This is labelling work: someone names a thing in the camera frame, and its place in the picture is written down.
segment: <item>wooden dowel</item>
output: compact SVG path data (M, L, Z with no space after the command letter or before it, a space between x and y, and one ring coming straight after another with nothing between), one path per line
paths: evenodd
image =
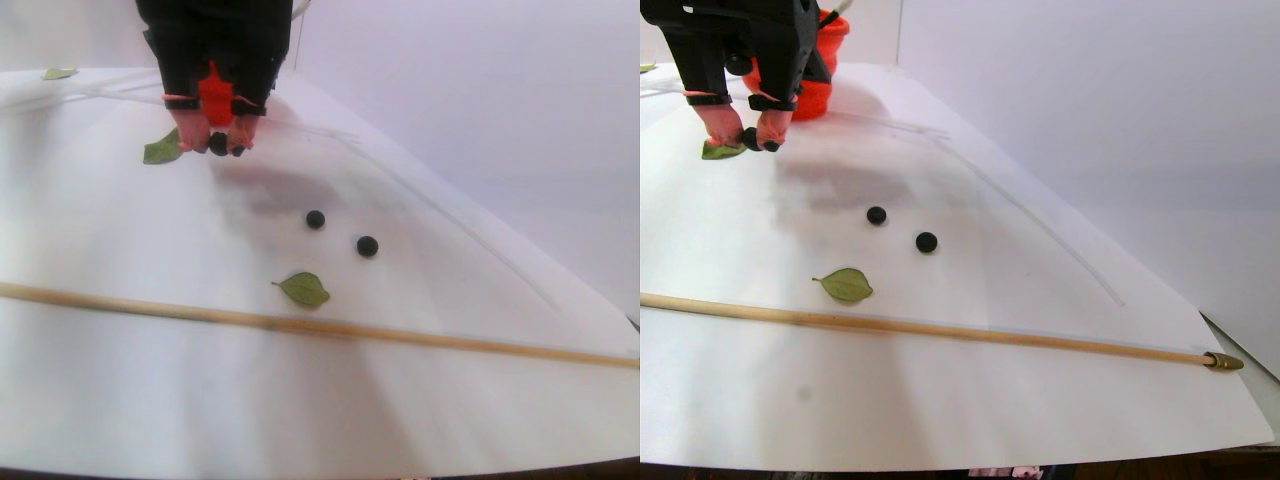
M0 282L0 297L28 302L55 305L73 308L88 308L119 314L146 315L166 319L206 321L223 325L239 325L266 330L291 333L310 333L321 335L355 337L388 342L411 343L424 347L465 349L474 352L516 355L524 357L558 360L579 364L594 364L617 367L639 369L639 358L613 357L595 353L571 352L556 348L529 347L512 343L477 340L470 338L433 335L378 326L339 324L276 315L244 314L215 308L191 307L182 305L156 303L138 300L100 297L36 288Z
M1155 348L1128 347L1111 343L1078 340L1071 338L1032 335L1025 333L993 332L961 326L928 325L895 320L868 319L849 315L812 314L776 308L749 307L741 305L705 302L700 300L667 297L641 293L640 306L672 310L689 314L713 315L731 319L772 321L790 325L824 328L852 328L878 332L896 332L918 335L957 338L965 340L1009 343L1019 346L1074 349L1082 352L1120 355L1128 357L1162 360L1170 362L1203 365L1211 370L1239 370L1244 362L1225 353L1206 352L1204 355L1169 352Z

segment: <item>white paper sheet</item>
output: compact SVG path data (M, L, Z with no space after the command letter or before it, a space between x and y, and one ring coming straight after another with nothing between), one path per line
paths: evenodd
M837 114L796 124L782 152L717 163L696 159L704 133L691 113L675 113L646 129L644 288L934 323L965 319L929 316L943 306L966 312L964 300L982 306L970 310L983 312L972 324L992 329L1189 353L1221 349L1193 306L905 76L841 65L832 106ZM884 120L850 123L841 111ZM895 123L940 128L952 140L929 154L927 141L906 138L916 134L884 128ZM810 154L824 148L842 154ZM964 170L951 151L1027 202L1082 252L1124 306L1024 211L978 177L951 174ZM899 155L904 160L892 163ZM678 172L676 163L682 164ZM924 166L842 174L849 164ZM805 166L815 172L810 178L818 186L809 193L847 198L850 205L870 202L864 197L869 193L896 198L897 206L887 207L886 227L904 230L899 243L872 238L887 232L856 218L865 204L858 215L831 221L810 202L801 211L812 221L800 224L818 227L794 232L776 221L781 215L767 215L796 210L792 198L769 193L786 186L780 170ZM902 184L910 188L893 188ZM911 195L892 196L895 191ZM954 195L966 191L974 196ZM968 209L947 211L951 205ZM942 248L924 259L909 255L909 229L919 223L977 233L959 242L940 234ZM650 244L654 238L659 243ZM844 266L832 264L859 252L850 243L864 244L869 260L858 261L874 266L868 268L877 287L872 298L893 298L892 305L869 298L867 305L832 307L817 285L805 284L815 276L812 270ZM978 266L964 266L974 259ZM927 260L928 268L916 260ZM952 273L970 276L942 282ZM914 285L905 279L919 279L927 288L886 293ZM806 289L812 293L797 293ZM649 462L785 471L941 470L1162 456L1274 438L1238 375L1196 366L658 310L645 310L641 323L643 458Z
M238 159L143 165L142 146L173 128L156 105L92 99L0 118L0 279L639 355L635 330L589 285L323 92L297 78L279 87L257 147ZM279 122L352 132L370 157ZM303 223L312 209L326 215L320 232ZM355 252L366 234L374 259ZM332 293L314 312L271 285L300 270ZM404 477L637 451L634 370L8 300L0 344L4 467Z

